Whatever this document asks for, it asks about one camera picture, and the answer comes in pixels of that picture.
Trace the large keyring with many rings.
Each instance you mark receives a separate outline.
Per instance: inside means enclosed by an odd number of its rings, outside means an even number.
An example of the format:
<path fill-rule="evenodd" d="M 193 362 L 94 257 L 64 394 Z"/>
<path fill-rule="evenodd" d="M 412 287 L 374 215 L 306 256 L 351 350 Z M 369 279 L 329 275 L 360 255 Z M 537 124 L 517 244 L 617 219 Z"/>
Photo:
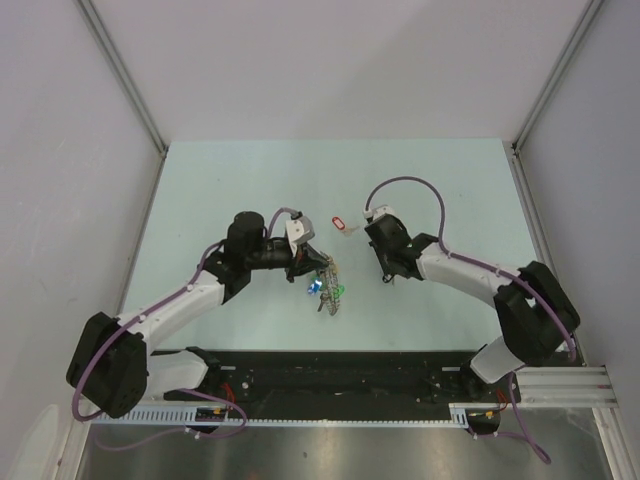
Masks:
<path fill-rule="evenodd" d="M 316 269 L 311 275 L 307 293 L 319 298 L 318 312 L 326 310 L 333 317 L 340 309 L 340 299 L 345 292 L 345 286 L 339 279 L 339 268 L 333 257 L 324 253 L 321 256 L 326 265 Z"/>

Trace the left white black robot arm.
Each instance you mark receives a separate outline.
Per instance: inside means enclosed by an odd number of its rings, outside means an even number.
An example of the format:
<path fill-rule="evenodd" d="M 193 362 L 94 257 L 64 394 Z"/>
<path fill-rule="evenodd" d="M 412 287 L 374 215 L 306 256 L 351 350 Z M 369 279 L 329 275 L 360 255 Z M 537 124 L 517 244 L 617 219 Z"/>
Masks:
<path fill-rule="evenodd" d="M 238 213 L 225 238 L 205 249 L 193 276 L 178 290 L 115 317 L 104 312 L 90 317 L 66 373 L 74 389 L 74 419 L 120 418 L 143 398 L 174 390 L 188 389 L 202 400 L 214 397 L 221 376 L 201 353 L 185 349 L 158 359 L 152 354 L 189 322 L 237 296 L 255 271 L 281 269 L 293 282 L 328 268 L 327 256 L 310 244 L 312 221 L 300 211 L 288 213 L 280 237 L 272 236 L 261 214 Z"/>

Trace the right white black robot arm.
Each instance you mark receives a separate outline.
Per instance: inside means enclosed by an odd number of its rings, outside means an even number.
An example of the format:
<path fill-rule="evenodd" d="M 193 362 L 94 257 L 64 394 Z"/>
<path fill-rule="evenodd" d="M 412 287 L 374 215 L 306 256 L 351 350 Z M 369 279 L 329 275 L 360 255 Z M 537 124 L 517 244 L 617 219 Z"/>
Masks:
<path fill-rule="evenodd" d="M 420 233 L 412 238 L 386 206 L 365 211 L 364 218 L 384 282 L 396 277 L 431 281 L 495 309 L 501 335 L 469 360 L 461 376 L 469 399 L 486 400 L 505 375 L 541 365 L 562 344 L 576 355 L 573 333 L 580 316 L 547 265 L 532 261 L 507 268 L 448 252 L 435 236 Z"/>

